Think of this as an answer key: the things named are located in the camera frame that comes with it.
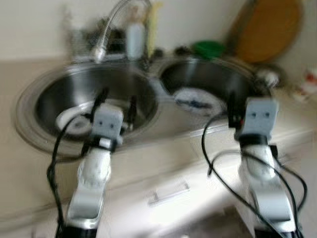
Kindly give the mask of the beige kitchen counter cabinet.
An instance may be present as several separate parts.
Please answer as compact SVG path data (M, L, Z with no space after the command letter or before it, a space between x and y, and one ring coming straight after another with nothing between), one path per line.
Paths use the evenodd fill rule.
M54 236L57 212L46 179L51 154L27 144L11 116L23 90L55 66L50 60L0 63L0 238ZM98 238L155 236L228 210L235 197L207 172L198 136L117 151ZM181 181L190 192L147 204L155 188Z

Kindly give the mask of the dark kitchen utensil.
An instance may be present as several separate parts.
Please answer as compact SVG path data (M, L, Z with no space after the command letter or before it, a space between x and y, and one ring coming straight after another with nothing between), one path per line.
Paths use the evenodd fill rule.
M230 54L235 51L238 39L240 38L239 36L251 18L257 2L258 0L245 0L245 3L233 21L228 36L226 37L226 49Z

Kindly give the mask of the steel double basin sink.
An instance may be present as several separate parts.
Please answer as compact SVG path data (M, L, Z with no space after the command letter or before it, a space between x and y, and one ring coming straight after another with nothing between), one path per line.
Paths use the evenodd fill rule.
M124 113L130 98L137 97L136 120L125 130L120 149L228 129L227 110L213 117L189 113L174 101L179 89L203 89L226 104L235 92L238 112L244 111L247 98L271 95L253 70L231 59L167 58L148 71L124 62L75 63L41 75L23 91L14 107L14 127L29 145L51 152L61 131L57 116L77 106L91 112L103 88L109 89L106 103Z

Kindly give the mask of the white plate blue pattern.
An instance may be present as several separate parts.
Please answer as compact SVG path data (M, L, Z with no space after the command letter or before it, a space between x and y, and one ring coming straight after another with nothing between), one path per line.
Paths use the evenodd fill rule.
M174 101L189 113L213 117L226 111L226 103L203 89L182 88L173 95Z

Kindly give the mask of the translucent white soap bottle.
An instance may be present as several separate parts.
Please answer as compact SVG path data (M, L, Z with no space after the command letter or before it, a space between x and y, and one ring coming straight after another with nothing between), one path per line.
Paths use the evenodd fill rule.
M140 7L131 8L125 25L125 54L129 60L138 60L143 54L145 26Z

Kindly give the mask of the black sink plug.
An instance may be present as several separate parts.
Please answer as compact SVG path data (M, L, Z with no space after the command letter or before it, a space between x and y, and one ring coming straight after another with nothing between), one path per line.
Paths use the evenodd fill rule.
M178 46L173 50L173 55L177 57L185 57L192 54L192 50L188 46Z

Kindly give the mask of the white bottle orange label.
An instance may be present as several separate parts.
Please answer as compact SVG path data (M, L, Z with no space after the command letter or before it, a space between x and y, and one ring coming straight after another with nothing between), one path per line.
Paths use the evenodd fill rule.
M307 68L301 84L295 90L295 98L299 101L306 101L317 91L317 76L314 68Z

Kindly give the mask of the round wooden cutting board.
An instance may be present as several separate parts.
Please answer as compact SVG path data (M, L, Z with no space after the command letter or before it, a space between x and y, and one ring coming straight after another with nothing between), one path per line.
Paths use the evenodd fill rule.
M299 34L301 0L258 0L231 53L247 63L263 63L281 55Z

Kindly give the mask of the yellow dish scrubber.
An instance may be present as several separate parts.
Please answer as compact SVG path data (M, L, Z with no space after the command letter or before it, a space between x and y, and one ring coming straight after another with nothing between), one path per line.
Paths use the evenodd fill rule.
M153 1L152 6L149 7L146 14L147 20L147 36L146 36L146 54L147 59L152 57L154 48L156 45L156 35L157 35L157 22L159 11L163 7L163 2L160 0Z

